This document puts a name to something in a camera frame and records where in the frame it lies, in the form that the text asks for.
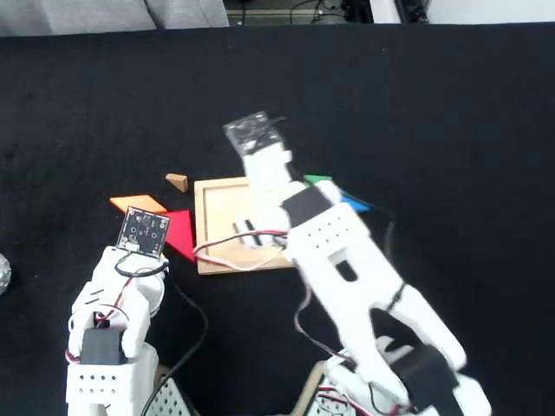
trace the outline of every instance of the blue tangram piece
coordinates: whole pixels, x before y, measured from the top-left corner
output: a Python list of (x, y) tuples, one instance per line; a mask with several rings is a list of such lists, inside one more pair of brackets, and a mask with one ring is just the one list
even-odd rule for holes
[(361, 204), (360, 202), (356, 202), (354, 199), (351, 199), (349, 197), (345, 197), (343, 195), (343, 202), (346, 202), (347, 204), (349, 204), (353, 210), (355, 210), (356, 212), (366, 212), (366, 211), (370, 211), (370, 207), (365, 205), (365, 204)]

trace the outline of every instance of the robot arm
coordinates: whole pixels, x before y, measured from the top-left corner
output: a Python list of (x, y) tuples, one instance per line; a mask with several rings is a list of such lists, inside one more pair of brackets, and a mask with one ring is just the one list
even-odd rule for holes
[(69, 416), (137, 416), (153, 392), (156, 350), (145, 342), (164, 296), (169, 218), (130, 208), (72, 306), (66, 351)]
[[(428, 377), (431, 383), (446, 383), (447, 387), (449, 383), (455, 385), (454, 374), (466, 364), (464, 349), (420, 292), (403, 282), (370, 238), (365, 224), (348, 204), (341, 202), (340, 190), (331, 181), (306, 186), (293, 180), (293, 175), (284, 174), (294, 172), (291, 153), (285, 150), (283, 139), (265, 113), (235, 121), (225, 126), (225, 132), (242, 157), (249, 180), (256, 184), (251, 189), (252, 204), (259, 208), (262, 199), (268, 206), (265, 214), (238, 221), (236, 229), (288, 231), (285, 255), (336, 324), (342, 344), (356, 362), (354, 376), (356, 384), (365, 386), (363, 395), (368, 398), (368, 389), (375, 387), (389, 403), (416, 404), (418, 411), (435, 412), (434, 406), (438, 406), (442, 411), (449, 409), (443, 414), (488, 415), (491, 409), (477, 383), (473, 385), (478, 388), (473, 388), (472, 400), (480, 406), (459, 402), (454, 413), (451, 405), (435, 404), (436, 398), (431, 397), (434, 392), (415, 388), (422, 377)], [(276, 178), (281, 188), (273, 183), (261, 189), (273, 177), (272, 170), (280, 172)], [(252, 237), (243, 241), (249, 246), (271, 243)], [(372, 308), (384, 309), (408, 325), (426, 347), (395, 363), (386, 362), (376, 345), (369, 318)], [(464, 396), (451, 394), (450, 390), (447, 395), (456, 396), (456, 400)], [(469, 408), (472, 413), (465, 413)]]

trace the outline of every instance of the circuit board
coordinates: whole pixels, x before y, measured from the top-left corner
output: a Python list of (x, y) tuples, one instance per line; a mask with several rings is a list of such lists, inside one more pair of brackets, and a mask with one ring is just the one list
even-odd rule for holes
[(170, 218), (130, 206), (127, 209), (116, 247), (160, 258)]

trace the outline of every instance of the wooden tray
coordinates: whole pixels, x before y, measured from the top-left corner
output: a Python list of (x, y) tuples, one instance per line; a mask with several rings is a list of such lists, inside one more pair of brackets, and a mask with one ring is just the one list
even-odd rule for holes
[[(251, 195), (247, 178), (201, 180), (194, 183), (194, 205), (197, 230), (197, 244), (219, 240), (235, 234), (233, 223), (248, 216), (251, 211)], [(206, 249), (208, 256), (219, 257), (248, 267), (275, 256), (279, 248), (245, 248), (239, 239), (218, 244)], [(199, 274), (212, 275), (235, 270), (217, 264), (198, 261)], [(277, 257), (258, 270), (292, 267), (284, 257)]]

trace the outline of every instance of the red tangram piece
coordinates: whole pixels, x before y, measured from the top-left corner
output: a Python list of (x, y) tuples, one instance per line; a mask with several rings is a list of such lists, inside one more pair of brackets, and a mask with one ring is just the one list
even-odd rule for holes
[(164, 215), (170, 217), (170, 229), (167, 231), (166, 243), (194, 262), (193, 232), (189, 210), (164, 212)]

